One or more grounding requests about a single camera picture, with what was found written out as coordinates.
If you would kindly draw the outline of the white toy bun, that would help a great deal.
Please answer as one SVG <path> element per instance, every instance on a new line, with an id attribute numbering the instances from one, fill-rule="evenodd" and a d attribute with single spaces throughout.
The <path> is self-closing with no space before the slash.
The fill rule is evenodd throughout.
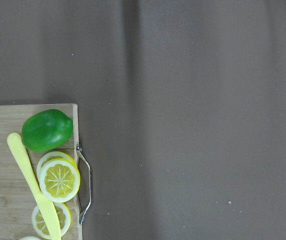
<path id="1" fill-rule="evenodd" d="M 42 240 L 42 239 L 36 236 L 25 236 L 25 237 L 19 238 L 18 240 Z"/>

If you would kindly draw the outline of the wooden cutting board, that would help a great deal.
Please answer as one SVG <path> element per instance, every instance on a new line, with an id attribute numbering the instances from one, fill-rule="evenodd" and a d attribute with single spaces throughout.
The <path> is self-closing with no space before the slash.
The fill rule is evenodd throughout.
<path id="1" fill-rule="evenodd" d="M 70 155 L 79 168 L 85 167 L 79 157 L 78 105 L 75 103 L 0 105 L 0 240 L 38 237 L 32 224 L 36 201 L 7 144 L 11 133 L 20 133 L 31 116 L 48 109 L 64 112 L 73 121 L 73 135 L 58 151 Z"/>

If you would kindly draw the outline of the lemon slice pair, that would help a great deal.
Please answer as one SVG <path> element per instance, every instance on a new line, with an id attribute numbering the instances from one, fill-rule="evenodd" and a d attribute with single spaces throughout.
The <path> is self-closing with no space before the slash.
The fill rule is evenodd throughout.
<path id="1" fill-rule="evenodd" d="M 68 202 L 79 191 L 81 177 L 78 167 L 70 155 L 61 151 L 42 156 L 36 175 L 42 193 L 52 202 Z"/>

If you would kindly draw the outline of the single lemon slice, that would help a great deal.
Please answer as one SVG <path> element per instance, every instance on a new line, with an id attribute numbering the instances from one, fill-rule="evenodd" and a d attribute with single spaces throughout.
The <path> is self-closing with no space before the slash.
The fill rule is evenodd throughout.
<path id="1" fill-rule="evenodd" d="M 64 203 L 54 202 L 53 204 L 54 204 L 57 216 L 58 216 L 61 236 L 64 236 L 69 230 L 71 221 L 72 221 L 70 210 L 67 207 L 67 205 Z M 40 237 L 47 239 L 47 240 L 52 239 L 38 206 L 35 206 L 35 208 L 32 211 L 31 223 L 32 223 L 32 226 L 35 232 Z"/>

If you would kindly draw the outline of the green toy lime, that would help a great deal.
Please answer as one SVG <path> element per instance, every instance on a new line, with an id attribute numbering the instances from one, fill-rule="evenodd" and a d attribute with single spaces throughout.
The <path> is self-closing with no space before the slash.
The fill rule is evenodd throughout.
<path id="1" fill-rule="evenodd" d="M 46 152 L 67 142 L 73 135 L 73 120 L 58 109 L 41 111 L 21 128 L 23 145 L 34 152 Z"/>

